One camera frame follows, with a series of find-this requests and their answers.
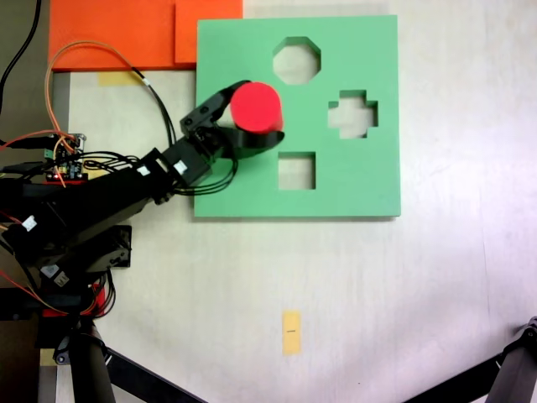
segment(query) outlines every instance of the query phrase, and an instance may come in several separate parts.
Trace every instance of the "orange board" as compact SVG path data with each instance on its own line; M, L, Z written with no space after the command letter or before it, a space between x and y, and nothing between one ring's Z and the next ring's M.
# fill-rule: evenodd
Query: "orange board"
M175 0L50 0L49 59L75 40L111 44L144 70L174 68ZM80 47L55 71L126 70L112 52Z
M111 44L141 70L196 67L197 21L241 18L242 0L50 0L49 59L76 40ZM55 71L120 71L112 53L66 52Z
M175 65L196 68L197 25L200 19L242 18L242 0L177 0L175 5Z

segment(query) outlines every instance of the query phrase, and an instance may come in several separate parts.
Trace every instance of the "white tabletop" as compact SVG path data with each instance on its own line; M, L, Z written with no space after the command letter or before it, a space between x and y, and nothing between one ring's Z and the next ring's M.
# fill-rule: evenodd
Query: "white tabletop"
M537 313L537 3L364 3L244 10L399 16L402 216L219 222L195 220L187 198L149 205L97 322L111 348L210 402L397 403L498 353ZM195 73L148 77L178 127ZM166 148L145 90L96 73L71 75L68 129L93 150ZM285 310L302 316L293 356Z

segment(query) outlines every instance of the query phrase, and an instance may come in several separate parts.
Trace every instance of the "circuit board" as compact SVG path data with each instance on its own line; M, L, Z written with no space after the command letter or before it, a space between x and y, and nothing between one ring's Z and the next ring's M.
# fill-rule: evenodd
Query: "circuit board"
M72 147L77 154L83 153L84 143L86 142L86 136L81 133L73 134L73 135L75 136L75 140L67 139L66 140L67 144L70 147ZM56 150L56 159L62 160L69 155L70 155L69 151L67 151L67 149L63 146L63 144L60 144L60 146ZM52 161L54 159L54 150L45 149L44 157L47 161ZM57 171L54 168L52 168L48 172L46 172L45 184L61 185L61 179L63 179L66 185L80 185L80 183L87 182L88 175L87 173L83 171L83 165L84 163L82 160L69 161L69 162L58 164Z

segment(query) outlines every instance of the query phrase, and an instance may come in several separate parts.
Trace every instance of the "yellow sticky note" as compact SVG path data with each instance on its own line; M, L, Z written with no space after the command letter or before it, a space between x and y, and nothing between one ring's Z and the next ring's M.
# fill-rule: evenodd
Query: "yellow sticky note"
M284 355L300 353L300 312L284 311L282 325L284 333Z
M99 71L99 86L142 86L142 80L134 71Z

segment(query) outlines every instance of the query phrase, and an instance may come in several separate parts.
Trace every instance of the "white label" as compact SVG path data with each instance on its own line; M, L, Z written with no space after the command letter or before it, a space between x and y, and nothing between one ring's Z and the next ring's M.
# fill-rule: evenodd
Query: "white label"
M52 276L58 273L59 269L60 268L58 267L57 264L51 264L50 266L43 266L41 268L41 273L43 273L44 275L46 275L47 277L51 279Z
M137 171L142 174L142 176L147 176L151 173L151 171L148 170L148 167L145 165L140 166Z
M67 275L63 271L59 273L58 276L54 279L54 282L60 287L66 285L67 281L69 281L69 277L67 277Z
M26 228L26 231L30 232L34 227L37 225L37 222L35 221L34 216L30 216L26 218L23 222L23 227Z
M179 160L179 162L174 165L174 168L177 172L179 172L180 175L183 175L185 171L188 170L188 167L181 160Z

